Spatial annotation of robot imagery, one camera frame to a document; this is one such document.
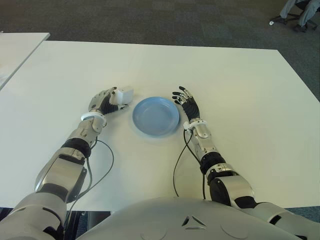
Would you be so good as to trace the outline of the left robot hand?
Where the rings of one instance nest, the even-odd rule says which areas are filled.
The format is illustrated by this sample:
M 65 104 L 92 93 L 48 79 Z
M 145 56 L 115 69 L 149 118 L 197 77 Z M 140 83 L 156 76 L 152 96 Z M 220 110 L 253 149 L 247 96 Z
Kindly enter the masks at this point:
M 119 110 L 124 110 L 128 104 L 113 104 L 112 100 L 116 94 L 117 87 L 112 87 L 97 93 L 90 101 L 88 106 L 89 112 L 99 112 L 107 115 Z

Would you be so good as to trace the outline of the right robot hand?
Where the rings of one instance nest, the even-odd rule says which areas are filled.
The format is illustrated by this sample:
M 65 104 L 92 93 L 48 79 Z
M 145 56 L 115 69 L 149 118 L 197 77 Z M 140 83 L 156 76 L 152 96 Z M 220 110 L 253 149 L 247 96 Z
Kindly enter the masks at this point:
M 180 91 L 172 92 L 174 102 L 182 107 L 189 122 L 200 119 L 200 110 L 193 95 L 183 86 L 178 88 Z

